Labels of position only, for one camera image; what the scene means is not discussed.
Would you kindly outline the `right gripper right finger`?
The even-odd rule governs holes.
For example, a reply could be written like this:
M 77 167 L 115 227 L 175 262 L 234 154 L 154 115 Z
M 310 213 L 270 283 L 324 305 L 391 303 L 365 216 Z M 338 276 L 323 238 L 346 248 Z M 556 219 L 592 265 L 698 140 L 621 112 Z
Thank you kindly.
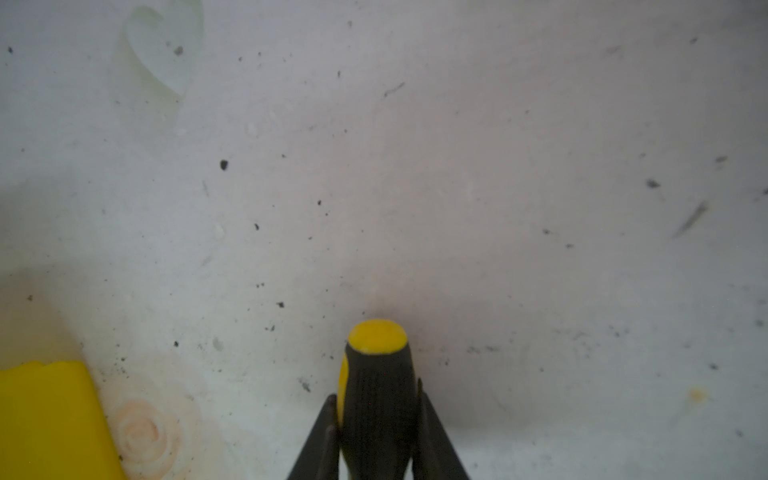
M 412 472 L 416 480 L 469 480 L 434 406 L 417 381 L 418 413 Z

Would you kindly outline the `black yellow screwdriver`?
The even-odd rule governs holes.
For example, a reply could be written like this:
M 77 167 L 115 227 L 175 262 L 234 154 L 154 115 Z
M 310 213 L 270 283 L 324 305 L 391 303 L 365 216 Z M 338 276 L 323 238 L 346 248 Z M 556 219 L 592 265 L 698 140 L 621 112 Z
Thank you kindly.
M 402 479 L 412 457 L 417 391 L 408 336 L 369 319 L 350 331 L 338 382 L 340 448 L 351 479 Z

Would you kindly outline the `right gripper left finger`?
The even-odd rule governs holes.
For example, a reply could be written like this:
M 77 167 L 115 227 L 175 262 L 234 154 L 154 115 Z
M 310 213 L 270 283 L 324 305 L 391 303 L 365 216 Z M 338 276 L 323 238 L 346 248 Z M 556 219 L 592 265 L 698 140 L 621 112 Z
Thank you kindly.
M 339 456 L 337 395 L 331 394 L 324 401 L 287 479 L 338 480 Z

